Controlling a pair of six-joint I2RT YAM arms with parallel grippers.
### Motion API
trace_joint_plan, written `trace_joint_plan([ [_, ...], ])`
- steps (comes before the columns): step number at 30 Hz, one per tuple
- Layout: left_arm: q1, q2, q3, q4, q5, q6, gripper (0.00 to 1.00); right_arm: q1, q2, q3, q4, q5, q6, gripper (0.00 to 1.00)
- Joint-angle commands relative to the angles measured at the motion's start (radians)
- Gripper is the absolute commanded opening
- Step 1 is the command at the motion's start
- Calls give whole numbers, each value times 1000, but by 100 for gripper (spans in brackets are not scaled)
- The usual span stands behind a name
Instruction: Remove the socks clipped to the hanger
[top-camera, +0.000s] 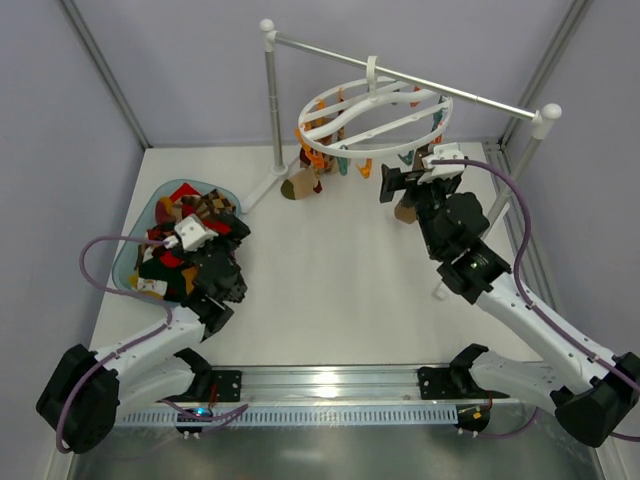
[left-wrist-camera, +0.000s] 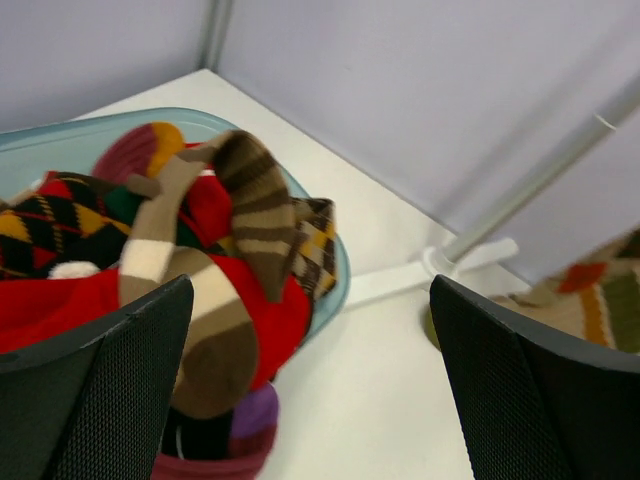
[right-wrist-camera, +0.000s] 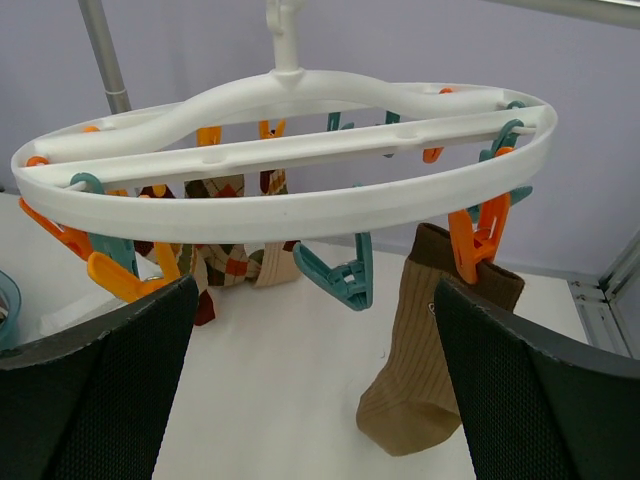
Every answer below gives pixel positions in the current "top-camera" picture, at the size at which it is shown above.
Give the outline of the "red sock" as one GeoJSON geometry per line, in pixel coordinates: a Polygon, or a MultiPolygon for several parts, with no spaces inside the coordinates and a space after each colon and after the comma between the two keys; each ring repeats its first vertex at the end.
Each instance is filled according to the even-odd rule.
{"type": "Polygon", "coordinates": [[[166,249],[155,249],[152,258],[158,260],[164,267],[175,269],[184,264],[184,260],[176,257],[171,251],[166,249]]]}

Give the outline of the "brown striped sock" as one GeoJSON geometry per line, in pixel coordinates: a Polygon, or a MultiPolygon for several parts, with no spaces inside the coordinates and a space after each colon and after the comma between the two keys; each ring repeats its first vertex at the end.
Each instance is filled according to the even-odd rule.
{"type": "Polygon", "coordinates": [[[180,199],[180,209],[182,218],[196,215],[199,219],[206,219],[218,213],[210,195],[185,195],[180,199]]]}

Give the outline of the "brown yellow argyle sock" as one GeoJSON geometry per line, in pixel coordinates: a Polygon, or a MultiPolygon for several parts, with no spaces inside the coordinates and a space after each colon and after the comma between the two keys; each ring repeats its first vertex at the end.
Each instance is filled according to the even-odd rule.
{"type": "Polygon", "coordinates": [[[216,214],[234,214],[236,212],[236,205],[219,189],[212,189],[202,199],[207,207],[216,214]]]}

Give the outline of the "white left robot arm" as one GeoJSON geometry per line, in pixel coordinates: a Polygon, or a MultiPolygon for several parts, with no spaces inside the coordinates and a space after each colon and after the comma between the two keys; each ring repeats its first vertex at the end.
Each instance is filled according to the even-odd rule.
{"type": "Polygon", "coordinates": [[[98,350],[77,344],[63,354],[36,403],[60,453],[92,450],[118,420],[153,402],[203,394],[212,368],[194,348],[216,335],[232,317],[232,304],[245,298],[235,251],[249,234],[234,214],[207,221],[191,214],[167,237],[144,239],[195,267],[193,288],[133,336],[98,350]]]}

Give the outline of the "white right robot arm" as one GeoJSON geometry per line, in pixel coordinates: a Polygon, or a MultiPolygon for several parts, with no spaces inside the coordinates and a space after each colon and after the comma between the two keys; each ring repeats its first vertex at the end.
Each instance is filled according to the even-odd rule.
{"type": "Polygon", "coordinates": [[[533,366],[472,345],[450,364],[464,384],[505,394],[554,415],[578,442],[593,448],[615,436],[639,402],[639,358],[617,355],[587,338],[538,298],[521,278],[531,233],[524,233],[513,263],[483,240],[489,228],[477,197],[458,187],[466,167],[500,178],[516,196],[526,221],[530,212],[514,181],[499,169],[468,159],[431,160],[401,171],[381,167],[379,200],[402,191],[416,210],[430,259],[444,285],[507,326],[543,360],[533,366]]]}

